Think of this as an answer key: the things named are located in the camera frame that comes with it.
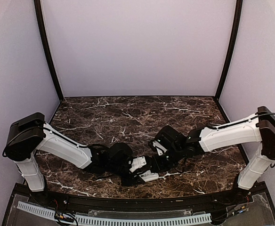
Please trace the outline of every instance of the black cable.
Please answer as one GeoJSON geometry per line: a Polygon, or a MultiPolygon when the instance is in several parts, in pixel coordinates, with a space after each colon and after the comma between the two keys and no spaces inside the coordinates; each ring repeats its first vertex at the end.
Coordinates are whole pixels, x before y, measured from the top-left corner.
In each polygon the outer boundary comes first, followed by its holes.
{"type": "Polygon", "coordinates": [[[214,218],[214,219],[212,219],[212,220],[217,220],[217,219],[219,219],[219,218],[222,218],[223,216],[225,216],[226,214],[228,214],[229,212],[231,212],[232,210],[234,210],[238,205],[236,205],[236,206],[232,207],[231,209],[229,209],[228,211],[226,211],[225,214],[222,214],[221,216],[219,216],[219,217],[217,217],[217,218],[214,218]]]}
{"type": "MultiPolygon", "coordinates": [[[[30,128],[27,128],[27,129],[21,131],[20,133],[18,133],[15,137],[13,137],[13,138],[7,143],[6,147],[10,146],[10,144],[11,144],[13,141],[15,141],[20,135],[22,135],[22,134],[24,134],[24,133],[26,133],[26,132],[28,132],[28,131],[30,131],[30,130],[33,130],[33,129],[45,129],[45,130],[47,130],[47,131],[52,131],[53,134],[55,134],[55,135],[57,135],[58,137],[60,137],[60,138],[62,138],[62,139],[64,139],[64,140],[70,142],[71,144],[73,144],[73,145],[75,145],[75,146],[78,146],[78,147],[81,147],[81,148],[88,148],[88,147],[89,147],[89,146],[87,146],[87,145],[78,145],[77,143],[75,143],[75,142],[72,141],[71,139],[65,138],[64,136],[60,135],[59,133],[56,133],[56,132],[54,132],[53,130],[51,130],[51,129],[49,129],[49,128],[41,127],[41,126],[33,126],[33,127],[30,127],[30,128]]],[[[5,154],[5,150],[2,152],[2,156],[5,157],[5,158],[7,157],[6,154],[5,154]]]]}
{"type": "Polygon", "coordinates": [[[274,163],[274,165],[270,164],[270,168],[273,168],[273,167],[275,167],[275,163],[274,163]]]}
{"type": "Polygon", "coordinates": [[[248,122],[250,120],[254,120],[258,117],[261,117],[261,116],[266,116],[266,115],[275,115],[275,113],[264,113],[264,114],[258,114],[250,119],[245,119],[243,121],[239,121],[239,122],[235,122],[235,123],[232,123],[232,124],[228,124],[228,125],[225,125],[225,126],[216,126],[216,127],[211,127],[211,126],[207,126],[209,129],[214,129],[214,130],[218,130],[218,129],[225,129],[227,127],[230,127],[230,126],[235,126],[235,125],[239,125],[241,123],[245,123],[245,122],[248,122]]]}

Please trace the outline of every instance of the dark brown marble surface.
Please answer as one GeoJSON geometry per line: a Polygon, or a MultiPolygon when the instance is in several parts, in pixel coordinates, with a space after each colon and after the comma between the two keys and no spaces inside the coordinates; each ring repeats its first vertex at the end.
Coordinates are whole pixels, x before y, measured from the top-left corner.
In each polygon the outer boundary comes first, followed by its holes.
{"type": "MultiPolygon", "coordinates": [[[[153,155],[148,147],[165,125],[187,135],[191,129],[225,123],[211,97],[71,97],[60,105],[51,125],[62,134],[88,145],[129,144],[134,156],[153,155]]],[[[156,181],[123,187],[112,176],[98,179],[48,153],[36,153],[51,191],[105,198],[170,198],[208,194],[232,187],[245,167],[236,146],[181,161],[156,181]]]]}

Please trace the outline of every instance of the robotic arm link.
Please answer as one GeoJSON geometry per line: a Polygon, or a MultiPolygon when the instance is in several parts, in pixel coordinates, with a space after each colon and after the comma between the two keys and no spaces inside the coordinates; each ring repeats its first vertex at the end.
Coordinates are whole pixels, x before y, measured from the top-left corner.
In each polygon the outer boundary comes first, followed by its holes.
{"type": "Polygon", "coordinates": [[[32,192],[45,189],[34,154],[42,150],[71,162],[76,167],[101,175],[105,171],[119,175],[123,186],[132,186],[158,179],[178,165],[183,158],[205,154],[214,149],[246,142],[260,142],[246,168],[239,174],[237,184],[243,190],[252,188],[256,180],[275,163],[275,113],[266,107],[247,118],[215,127],[194,129],[188,136],[165,126],[149,142],[156,152],[152,157],[132,157],[125,143],[81,145],[62,135],[44,121],[44,115],[35,113],[14,122],[10,127],[3,156],[13,160],[32,192]]]}

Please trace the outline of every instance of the wire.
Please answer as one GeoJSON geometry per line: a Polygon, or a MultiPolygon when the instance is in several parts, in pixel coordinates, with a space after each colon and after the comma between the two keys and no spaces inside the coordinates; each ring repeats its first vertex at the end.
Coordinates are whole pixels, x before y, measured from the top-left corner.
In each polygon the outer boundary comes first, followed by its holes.
{"type": "MultiPolygon", "coordinates": [[[[43,208],[45,208],[45,209],[48,209],[49,207],[48,206],[45,206],[45,205],[42,205],[42,204],[40,204],[31,194],[30,194],[30,197],[38,204],[38,205],[40,205],[41,207],[43,207],[43,208]]],[[[59,205],[58,205],[58,202],[57,202],[57,200],[56,199],[53,199],[52,201],[54,201],[55,203],[56,203],[56,208],[55,208],[55,215],[57,214],[57,215],[59,215],[59,212],[63,215],[63,214],[65,214],[65,215],[67,215],[67,216],[69,216],[70,218],[72,218],[73,219],[73,222],[76,222],[76,226],[78,226],[79,225],[79,223],[78,223],[78,221],[77,221],[77,219],[75,218],[75,216],[74,215],[72,215],[71,213],[69,213],[69,212],[66,212],[66,211],[58,211],[58,207],[59,207],[59,205]]],[[[57,218],[56,219],[57,221],[58,221],[58,225],[61,225],[61,226],[68,226],[68,225],[71,225],[72,223],[70,223],[70,224],[66,224],[66,223],[63,223],[63,222],[61,222],[60,221],[60,219],[59,218],[57,218]]]]}
{"type": "MultiPolygon", "coordinates": [[[[65,138],[64,136],[60,135],[59,133],[54,132],[53,130],[51,130],[51,129],[49,129],[49,128],[40,127],[40,126],[33,126],[33,127],[30,127],[30,128],[27,128],[27,129],[21,131],[20,133],[18,133],[15,137],[13,137],[13,138],[7,143],[6,147],[10,146],[11,143],[12,143],[13,141],[15,141],[20,135],[22,135],[22,134],[24,134],[24,133],[26,133],[26,132],[28,132],[28,131],[30,131],[30,130],[33,130],[33,129],[45,129],[45,130],[47,130],[47,131],[52,131],[53,134],[55,134],[55,135],[57,135],[58,137],[60,137],[60,138],[62,138],[62,139],[64,139],[64,140],[70,142],[71,144],[73,144],[73,145],[75,145],[75,146],[78,146],[78,147],[81,147],[81,148],[88,148],[88,147],[89,147],[89,146],[87,146],[87,145],[77,144],[77,143],[75,143],[74,141],[72,141],[71,139],[65,138]]],[[[6,156],[6,154],[5,154],[5,149],[4,149],[3,152],[2,152],[2,156],[6,158],[7,156],[6,156]]]]}
{"type": "Polygon", "coordinates": [[[245,119],[245,120],[243,120],[243,121],[238,121],[238,122],[235,122],[235,123],[232,123],[232,124],[228,124],[228,125],[224,125],[224,126],[216,126],[216,127],[206,126],[206,127],[208,127],[209,129],[215,129],[215,130],[217,130],[217,129],[225,129],[225,128],[227,128],[227,127],[239,125],[239,124],[241,124],[241,123],[248,122],[249,120],[254,120],[254,119],[258,118],[258,117],[266,116],[266,115],[275,115],[275,113],[258,114],[258,115],[256,115],[256,116],[250,118],[250,119],[245,119]]]}
{"type": "Polygon", "coordinates": [[[270,168],[273,168],[273,167],[275,167],[275,163],[274,163],[274,165],[270,164],[270,168]]]}
{"type": "MultiPolygon", "coordinates": [[[[248,204],[249,204],[249,202],[250,202],[250,199],[249,199],[249,197],[248,197],[248,195],[246,195],[245,196],[246,197],[246,199],[247,199],[247,203],[246,203],[246,205],[243,205],[242,207],[240,207],[238,210],[236,210],[236,211],[239,211],[239,210],[241,210],[241,209],[244,209],[246,206],[248,206],[248,204]]],[[[223,216],[225,216],[226,214],[228,214],[228,213],[230,213],[232,210],[234,210],[234,209],[236,209],[239,205],[241,205],[241,204],[237,204],[237,205],[235,205],[234,207],[232,207],[231,209],[229,209],[225,214],[223,214],[223,215],[221,215],[221,216],[219,216],[219,217],[217,217],[217,218],[214,218],[214,219],[212,219],[212,220],[217,220],[217,221],[221,221],[221,220],[218,220],[219,218],[222,218],[223,216]]]]}

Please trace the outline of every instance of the enclosure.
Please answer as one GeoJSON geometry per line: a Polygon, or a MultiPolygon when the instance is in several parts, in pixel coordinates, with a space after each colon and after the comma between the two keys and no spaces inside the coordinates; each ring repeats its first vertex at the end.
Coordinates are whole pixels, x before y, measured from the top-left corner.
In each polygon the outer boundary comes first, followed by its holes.
{"type": "MultiPolygon", "coordinates": [[[[187,135],[263,105],[275,112],[275,1],[0,1],[0,224],[23,182],[1,153],[11,123],[25,116],[41,112],[79,143],[125,142],[141,156],[153,154],[148,142],[165,125],[187,135]]],[[[188,199],[230,190],[255,151],[217,149],[133,187],[35,157],[52,192],[188,199]]],[[[275,168],[259,181],[275,208],[275,168]]]]}

